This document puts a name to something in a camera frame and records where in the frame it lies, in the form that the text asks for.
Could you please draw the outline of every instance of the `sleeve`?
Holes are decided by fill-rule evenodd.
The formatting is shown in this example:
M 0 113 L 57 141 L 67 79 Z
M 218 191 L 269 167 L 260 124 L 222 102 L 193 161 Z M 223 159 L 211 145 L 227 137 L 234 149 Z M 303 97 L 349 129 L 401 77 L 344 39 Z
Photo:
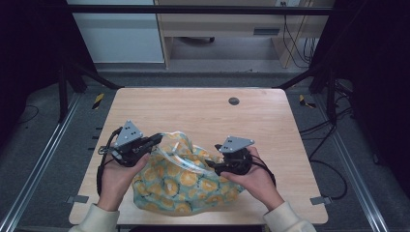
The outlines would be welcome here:
M 296 215 L 288 202 L 284 202 L 273 211 L 264 215 L 263 218 L 272 232 L 316 231 L 310 222 Z
M 119 216 L 119 211 L 108 212 L 92 204 L 85 219 L 69 232 L 114 232 Z

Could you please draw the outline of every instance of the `wall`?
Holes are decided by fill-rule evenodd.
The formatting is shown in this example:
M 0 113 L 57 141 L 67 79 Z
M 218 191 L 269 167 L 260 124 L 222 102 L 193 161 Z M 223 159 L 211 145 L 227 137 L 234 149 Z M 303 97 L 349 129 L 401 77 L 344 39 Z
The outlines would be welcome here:
M 69 4 L 153 5 L 152 0 L 67 0 Z M 94 63 L 163 63 L 154 14 L 73 14 Z

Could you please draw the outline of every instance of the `human hand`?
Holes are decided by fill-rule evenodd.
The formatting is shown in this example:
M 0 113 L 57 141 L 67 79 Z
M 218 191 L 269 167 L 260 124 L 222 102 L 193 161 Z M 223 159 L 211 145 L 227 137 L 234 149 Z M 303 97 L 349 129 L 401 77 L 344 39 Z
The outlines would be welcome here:
M 255 147 L 247 147 L 247 149 L 251 155 L 259 157 Z M 259 159 L 253 159 L 253 161 L 262 164 Z M 222 172 L 220 175 L 229 181 L 243 186 L 254 198 L 261 201 L 269 211 L 273 211 L 284 202 L 271 176 L 260 166 L 252 165 L 246 175 L 236 175 L 230 172 Z
M 125 167 L 111 157 L 104 167 L 102 192 L 97 206 L 109 212 L 118 211 L 133 177 L 144 168 L 148 158 L 148 154 L 145 154 L 135 166 Z

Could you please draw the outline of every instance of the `wooden table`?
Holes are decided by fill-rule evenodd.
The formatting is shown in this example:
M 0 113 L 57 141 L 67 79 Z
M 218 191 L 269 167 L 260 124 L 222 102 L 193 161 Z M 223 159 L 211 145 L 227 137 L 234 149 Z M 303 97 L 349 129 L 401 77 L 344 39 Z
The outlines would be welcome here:
M 230 98 L 239 99 L 232 105 Z M 260 157 L 275 173 L 278 191 L 295 212 L 312 223 L 328 219 L 323 205 L 311 205 L 320 196 L 287 97 L 279 89 L 126 88 L 120 89 L 105 121 L 97 148 L 127 120 L 150 136 L 163 131 L 183 131 L 193 144 L 219 155 L 214 145 L 227 135 L 255 140 Z M 90 161 L 79 195 L 89 196 L 86 204 L 74 203 L 70 222 L 80 223 L 96 192 L 97 151 Z M 132 189 L 120 207 L 118 224 L 264 224 L 265 206 L 247 191 L 231 205 L 211 208 L 190 217 L 170 217 L 139 210 L 132 202 Z

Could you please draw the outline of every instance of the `person's right hand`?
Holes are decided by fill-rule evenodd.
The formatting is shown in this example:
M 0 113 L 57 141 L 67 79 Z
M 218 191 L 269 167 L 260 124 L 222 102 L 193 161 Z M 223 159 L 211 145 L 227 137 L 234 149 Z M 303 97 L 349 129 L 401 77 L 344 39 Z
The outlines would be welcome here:
M 255 147 L 247 147 L 247 149 L 251 155 L 259 157 Z M 253 161 L 262 164 L 259 159 L 253 159 Z M 248 174 L 243 176 L 230 172 L 222 172 L 220 175 L 243 186 L 254 198 L 261 201 L 269 211 L 273 211 L 284 202 L 272 182 L 271 176 L 260 166 L 253 165 Z

